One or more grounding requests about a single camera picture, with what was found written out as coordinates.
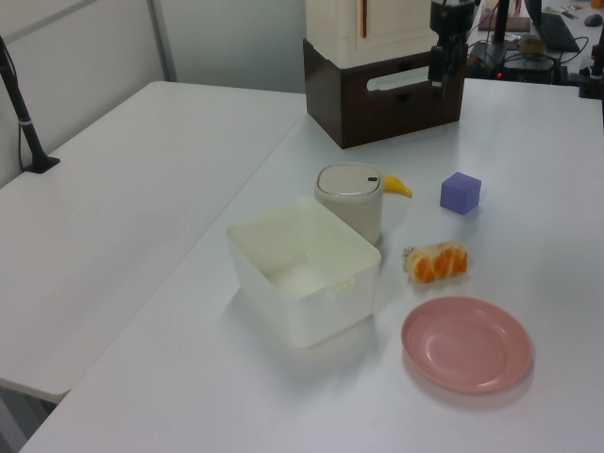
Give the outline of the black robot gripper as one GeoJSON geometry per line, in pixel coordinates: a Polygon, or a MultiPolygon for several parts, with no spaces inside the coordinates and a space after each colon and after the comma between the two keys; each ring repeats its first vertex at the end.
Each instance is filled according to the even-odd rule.
{"type": "Polygon", "coordinates": [[[477,13],[477,3],[473,0],[431,1],[429,27],[438,36],[437,45],[430,49],[428,80],[433,88],[442,88],[446,75],[446,51],[441,46],[448,45],[447,76],[456,76],[467,54],[467,33],[470,31],[477,13]]]}

